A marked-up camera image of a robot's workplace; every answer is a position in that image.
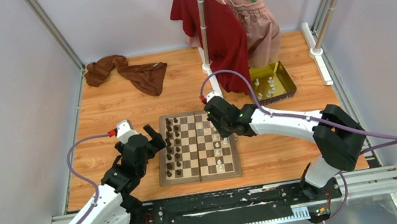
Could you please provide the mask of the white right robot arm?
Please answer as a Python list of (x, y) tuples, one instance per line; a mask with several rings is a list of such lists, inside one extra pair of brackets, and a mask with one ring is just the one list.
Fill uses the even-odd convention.
[(335, 104), (311, 112), (279, 112), (255, 104), (239, 109), (218, 95), (203, 102), (208, 120), (224, 137), (267, 134), (313, 142), (321, 154), (308, 164), (300, 181), (300, 190), (310, 201), (324, 194), (335, 175), (355, 169), (366, 139), (360, 124)]

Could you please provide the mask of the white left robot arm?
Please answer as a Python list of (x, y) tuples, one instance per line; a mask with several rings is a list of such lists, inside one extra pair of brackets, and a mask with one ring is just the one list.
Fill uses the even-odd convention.
[(166, 147), (160, 133), (146, 124), (146, 135), (132, 128), (123, 120), (105, 136), (119, 140), (120, 152), (111, 168), (105, 172), (100, 184), (89, 180), (94, 194), (68, 224), (142, 224), (142, 202), (132, 196), (132, 191), (145, 176), (147, 164)]

